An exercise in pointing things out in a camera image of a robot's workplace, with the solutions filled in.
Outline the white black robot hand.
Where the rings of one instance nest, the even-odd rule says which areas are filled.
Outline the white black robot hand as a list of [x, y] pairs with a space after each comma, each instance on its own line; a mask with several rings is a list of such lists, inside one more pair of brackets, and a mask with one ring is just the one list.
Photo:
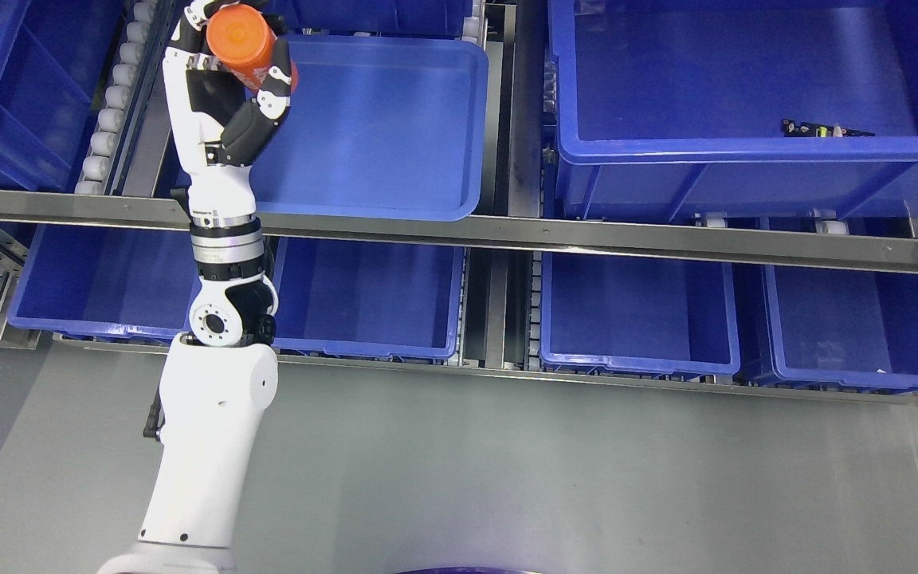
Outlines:
[[257, 93], [246, 88], [210, 52], [206, 26], [219, 8], [263, 1], [190, 1], [178, 12], [163, 55], [171, 133], [181, 168], [190, 177], [182, 200], [190, 228], [207, 237], [257, 226], [250, 171], [284, 126], [298, 85], [285, 34]]

